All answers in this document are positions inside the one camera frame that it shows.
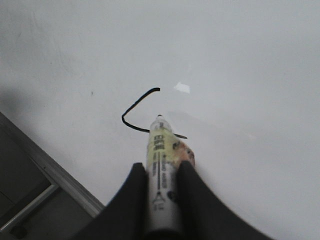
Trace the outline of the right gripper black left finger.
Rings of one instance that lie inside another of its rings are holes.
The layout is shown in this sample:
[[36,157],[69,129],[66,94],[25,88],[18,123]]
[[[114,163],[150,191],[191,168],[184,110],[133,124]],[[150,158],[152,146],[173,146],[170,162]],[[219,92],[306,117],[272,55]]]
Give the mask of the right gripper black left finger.
[[146,204],[147,176],[141,162],[134,163],[116,195],[71,240],[141,240]]

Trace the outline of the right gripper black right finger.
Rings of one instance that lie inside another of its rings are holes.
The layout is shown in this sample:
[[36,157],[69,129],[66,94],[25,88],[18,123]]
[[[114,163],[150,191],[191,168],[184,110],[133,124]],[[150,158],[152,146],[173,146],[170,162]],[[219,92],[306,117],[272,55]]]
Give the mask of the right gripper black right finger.
[[188,240],[269,240],[230,210],[188,161],[176,175],[182,222]]

